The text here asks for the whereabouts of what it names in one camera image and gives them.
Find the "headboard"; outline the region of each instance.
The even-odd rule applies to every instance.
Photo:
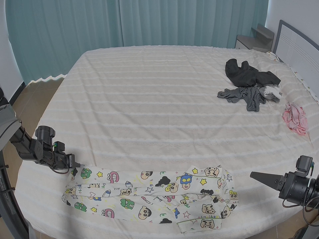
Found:
[[[280,20],[273,50],[319,97],[319,45],[299,30]]]

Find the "pink garment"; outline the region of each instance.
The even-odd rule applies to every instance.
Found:
[[[286,122],[287,126],[293,131],[300,135],[305,135],[308,129],[308,122],[306,114],[302,107],[295,105],[294,103],[288,102],[282,118]]]

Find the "curtain fold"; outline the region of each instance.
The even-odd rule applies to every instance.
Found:
[[[87,50],[132,45],[234,48],[265,25],[268,0],[6,0],[26,83],[67,74]]]

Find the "baseboard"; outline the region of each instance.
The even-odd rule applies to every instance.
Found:
[[[18,87],[17,91],[13,94],[12,98],[10,99],[10,105],[13,105],[14,102],[17,100],[18,96],[21,94],[22,90],[26,87],[24,82],[21,83],[20,87]]]

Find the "nightstand drawer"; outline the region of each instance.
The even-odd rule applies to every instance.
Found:
[[[236,40],[235,49],[245,49],[245,50],[248,50],[248,48],[247,48],[245,45],[243,45],[240,41],[238,41],[238,39]]]

